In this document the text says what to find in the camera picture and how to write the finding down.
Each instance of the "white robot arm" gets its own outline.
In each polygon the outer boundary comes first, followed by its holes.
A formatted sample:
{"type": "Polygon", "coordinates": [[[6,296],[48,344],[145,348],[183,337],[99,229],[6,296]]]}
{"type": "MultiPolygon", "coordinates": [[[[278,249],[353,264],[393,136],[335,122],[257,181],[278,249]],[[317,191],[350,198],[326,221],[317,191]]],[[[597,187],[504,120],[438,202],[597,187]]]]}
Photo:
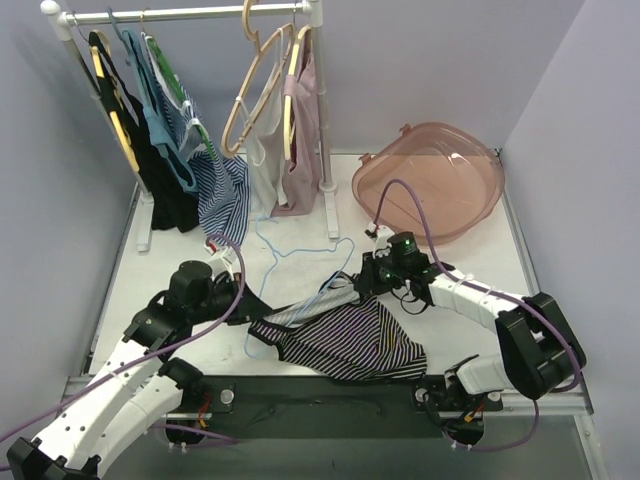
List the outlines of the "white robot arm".
{"type": "MultiPolygon", "coordinates": [[[[500,354],[471,356],[445,372],[444,395],[451,405],[466,411],[489,392],[513,388],[535,400],[574,373],[566,349],[521,305],[498,298],[487,285],[449,265],[431,263],[410,232],[394,234],[375,226],[367,234],[375,248],[363,255],[354,290],[343,296],[337,292],[337,300],[327,299],[327,309],[335,308],[336,301],[353,302],[354,295],[407,288],[426,306],[456,311],[498,336],[500,354]],[[443,265],[448,274],[440,269],[443,265]]],[[[202,373],[176,356],[179,349],[124,371],[121,367],[183,342],[191,336],[193,325],[219,318],[230,308],[238,293],[238,263],[230,252],[213,252],[209,265],[186,262],[180,266],[169,290],[160,292],[134,317],[91,383],[112,378],[77,399],[32,440],[14,443],[8,457],[16,479],[98,479],[136,438],[182,404],[185,389],[197,384],[202,373]]],[[[584,352],[553,298],[542,293],[532,298],[509,297],[541,312],[570,344],[580,367],[584,366],[584,352]]],[[[236,325],[278,315],[288,313],[274,313],[246,289],[226,321],[236,325]]]]}

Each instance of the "white clothing rail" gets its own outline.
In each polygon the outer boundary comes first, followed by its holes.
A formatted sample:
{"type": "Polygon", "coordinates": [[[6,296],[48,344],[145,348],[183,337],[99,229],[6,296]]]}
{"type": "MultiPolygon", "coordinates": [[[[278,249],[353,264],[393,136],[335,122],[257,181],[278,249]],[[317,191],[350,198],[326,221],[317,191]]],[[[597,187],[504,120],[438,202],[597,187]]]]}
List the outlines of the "white clothing rail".
{"type": "MultiPolygon", "coordinates": [[[[54,0],[44,0],[40,4],[40,10],[49,18],[49,22],[56,33],[58,39],[65,45],[65,48],[79,63],[91,88],[92,96],[96,100],[100,110],[105,115],[105,120],[113,127],[108,115],[100,103],[99,90],[93,79],[91,71],[78,49],[78,45],[73,39],[71,28],[80,25],[103,25],[110,24],[111,19],[107,12],[99,13],[70,13],[61,11],[60,5],[54,0]]],[[[171,20],[194,20],[207,18],[229,18],[242,16],[242,5],[224,7],[203,7],[203,8],[170,8],[170,9],[145,9],[132,10],[128,12],[113,12],[118,23],[139,23],[143,18],[145,23],[171,21],[171,20]]],[[[309,23],[312,28],[313,50],[316,66],[316,82],[318,88],[318,114],[320,120],[320,159],[322,163],[322,182],[320,190],[324,194],[327,230],[329,238],[338,238],[340,231],[338,227],[338,217],[335,203],[336,184],[331,174],[331,144],[329,137],[329,117],[327,108],[327,90],[324,69],[324,49],[322,43],[322,0],[303,0],[298,3],[281,4],[256,4],[251,7],[252,15],[291,15],[303,13],[309,16],[309,23]]],[[[138,208],[145,209],[144,217],[147,221],[142,222],[141,231],[138,235],[138,250],[147,251],[150,247],[151,235],[151,214],[153,212],[153,197],[144,185],[144,182],[136,175],[138,184],[142,190],[141,202],[138,208]]]]}

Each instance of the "transparent pink lid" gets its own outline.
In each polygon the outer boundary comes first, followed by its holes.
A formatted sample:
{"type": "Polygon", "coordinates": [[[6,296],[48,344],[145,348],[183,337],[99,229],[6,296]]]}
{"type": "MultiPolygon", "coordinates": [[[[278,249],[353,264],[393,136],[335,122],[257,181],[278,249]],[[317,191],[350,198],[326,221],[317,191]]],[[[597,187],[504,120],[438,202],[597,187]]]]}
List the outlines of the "transparent pink lid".
{"type": "MultiPolygon", "coordinates": [[[[436,244],[451,242],[491,213],[505,183],[493,152],[445,123],[405,125],[400,131],[402,136],[378,155],[364,155],[353,176],[353,194],[371,218],[394,178],[415,190],[436,244]]],[[[415,204],[401,185],[389,188],[379,223],[396,232],[412,231],[426,244],[415,204]]]]}

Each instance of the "pink garment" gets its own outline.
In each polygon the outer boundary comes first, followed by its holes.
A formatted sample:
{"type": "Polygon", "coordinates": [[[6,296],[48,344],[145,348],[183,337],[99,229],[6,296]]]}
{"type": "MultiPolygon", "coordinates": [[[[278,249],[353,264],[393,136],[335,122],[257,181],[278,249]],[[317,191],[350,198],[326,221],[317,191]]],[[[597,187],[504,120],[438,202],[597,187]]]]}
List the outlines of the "pink garment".
{"type": "Polygon", "coordinates": [[[300,71],[300,78],[287,75],[284,82],[284,93],[291,95],[296,131],[291,146],[291,162],[282,177],[287,203],[275,206],[272,215],[276,217],[306,215],[311,212],[322,175],[320,158],[316,154],[320,126],[316,67],[311,52],[303,60],[306,60],[306,64],[300,71]]]}

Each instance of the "hanging clothes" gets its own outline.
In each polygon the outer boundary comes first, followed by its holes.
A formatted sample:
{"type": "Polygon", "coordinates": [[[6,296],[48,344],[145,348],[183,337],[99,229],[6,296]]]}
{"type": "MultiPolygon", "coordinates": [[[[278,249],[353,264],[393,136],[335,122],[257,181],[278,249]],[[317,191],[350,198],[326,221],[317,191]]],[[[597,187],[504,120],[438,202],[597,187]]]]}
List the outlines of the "hanging clothes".
{"type": "Polygon", "coordinates": [[[285,95],[291,95],[292,118],[296,130],[291,148],[291,163],[287,162],[282,177],[287,203],[276,205],[273,216],[310,213],[322,176],[320,157],[316,153],[320,127],[316,67],[309,36],[305,39],[302,51],[302,69],[298,78],[287,75],[284,83],[285,95]]]}
{"type": "Polygon", "coordinates": [[[298,327],[259,320],[249,327],[249,334],[274,345],[280,360],[336,380],[409,380],[427,370],[422,345],[412,342],[374,297],[335,308],[298,327]]]}
{"type": "Polygon", "coordinates": [[[162,158],[165,159],[182,189],[185,192],[197,193],[198,185],[193,170],[179,152],[171,136],[171,129],[164,119],[162,94],[154,82],[151,69],[143,54],[137,35],[128,29],[123,30],[121,33],[115,21],[113,22],[113,28],[129,55],[129,62],[140,93],[144,116],[149,125],[151,144],[158,149],[162,158]]]}
{"type": "Polygon", "coordinates": [[[151,145],[143,107],[138,99],[128,92],[102,43],[100,34],[96,31],[89,34],[89,45],[99,54],[96,80],[100,90],[100,102],[109,114],[116,131],[120,130],[126,137],[126,145],[123,145],[123,148],[131,148],[139,168],[138,173],[153,195],[151,228],[168,230],[177,227],[181,232],[195,228],[198,225],[197,199],[182,190],[158,150],[151,145]],[[120,90],[127,97],[137,121],[122,102],[120,90]]]}
{"type": "Polygon", "coordinates": [[[255,109],[249,113],[242,98],[238,97],[240,111],[244,115],[244,127],[251,125],[251,130],[244,140],[251,184],[251,211],[267,216],[271,215],[275,205],[286,205],[287,203],[287,196],[282,186],[285,168],[282,140],[283,76],[281,74],[278,76],[281,69],[279,64],[284,50],[284,34],[280,35],[279,50],[276,48],[273,69],[257,102],[257,105],[261,104],[271,92],[258,118],[253,119],[257,113],[255,109]]]}
{"type": "Polygon", "coordinates": [[[205,234],[222,233],[241,244],[247,233],[249,179],[240,157],[223,158],[200,120],[195,102],[173,73],[153,37],[142,34],[161,92],[164,118],[198,185],[198,216],[205,234]]]}

